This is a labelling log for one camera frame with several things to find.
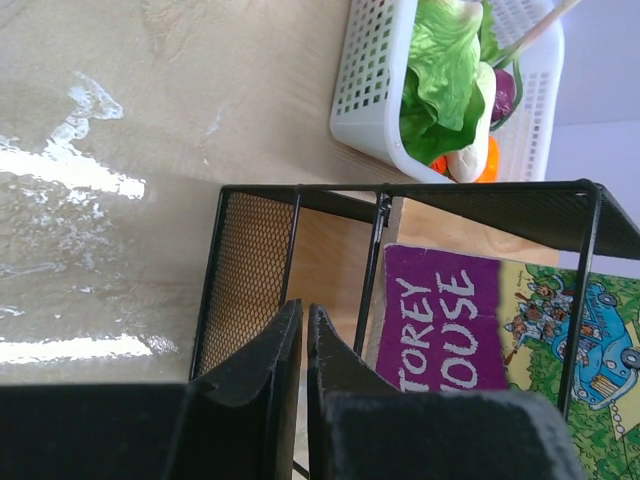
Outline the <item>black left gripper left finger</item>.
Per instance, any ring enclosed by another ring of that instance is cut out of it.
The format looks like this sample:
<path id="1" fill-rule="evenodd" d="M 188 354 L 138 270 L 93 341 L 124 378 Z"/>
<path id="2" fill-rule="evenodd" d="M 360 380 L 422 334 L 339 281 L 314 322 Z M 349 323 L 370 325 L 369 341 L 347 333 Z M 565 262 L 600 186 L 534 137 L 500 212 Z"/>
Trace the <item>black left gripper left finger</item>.
<path id="1" fill-rule="evenodd" d="M 303 307 L 286 302 L 251 341 L 190 382 L 170 479 L 289 479 Z"/>

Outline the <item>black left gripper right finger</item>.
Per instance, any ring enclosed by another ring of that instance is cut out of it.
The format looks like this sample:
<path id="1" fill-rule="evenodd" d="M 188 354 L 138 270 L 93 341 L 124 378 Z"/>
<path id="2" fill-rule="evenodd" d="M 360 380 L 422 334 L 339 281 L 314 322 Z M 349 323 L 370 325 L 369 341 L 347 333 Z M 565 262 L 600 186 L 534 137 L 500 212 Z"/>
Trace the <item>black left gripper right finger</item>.
<path id="1" fill-rule="evenodd" d="M 397 391 L 380 377 L 337 333 L 326 308 L 309 308 L 307 334 L 307 434 L 309 472 L 322 479 L 324 469 L 324 403 L 336 392 L 393 394 Z"/>

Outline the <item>purple Treehouse paperback book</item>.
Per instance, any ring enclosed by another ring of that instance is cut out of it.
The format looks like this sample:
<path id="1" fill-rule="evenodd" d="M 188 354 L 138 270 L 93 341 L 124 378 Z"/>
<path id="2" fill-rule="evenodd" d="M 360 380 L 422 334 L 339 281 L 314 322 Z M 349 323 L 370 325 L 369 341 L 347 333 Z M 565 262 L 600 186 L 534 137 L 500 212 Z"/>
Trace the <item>purple Treehouse paperback book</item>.
<path id="1" fill-rule="evenodd" d="M 533 391 L 556 400 L 576 290 L 572 270 L 389 244 L 371 357 L 403 392 Z M 588 278 L 569 431 L 591 479 L 639 475 L 639 283 Z"/>

